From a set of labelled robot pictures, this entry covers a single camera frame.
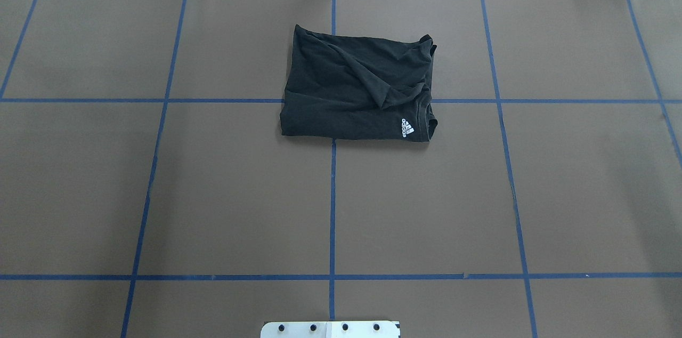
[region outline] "dark cloth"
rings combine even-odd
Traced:
[[[314,33],[296,25],[283,135],[428,142],[436,45]]]

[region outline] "white logo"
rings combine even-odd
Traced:
[[[407,122],[407,119],[402,119],[402,138],[407,137],[407,134],[414,132],[415,129]]]

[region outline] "white mounting plate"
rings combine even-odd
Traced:
[[[400,323],[398,321],[266,323],[261,329],[261,338],[400,338]]]

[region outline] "gray mat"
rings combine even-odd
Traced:
[[[0,6],[3,336],[682,335],[682,0]],[[280,136],[295,24],[433,36],[431,143]]]

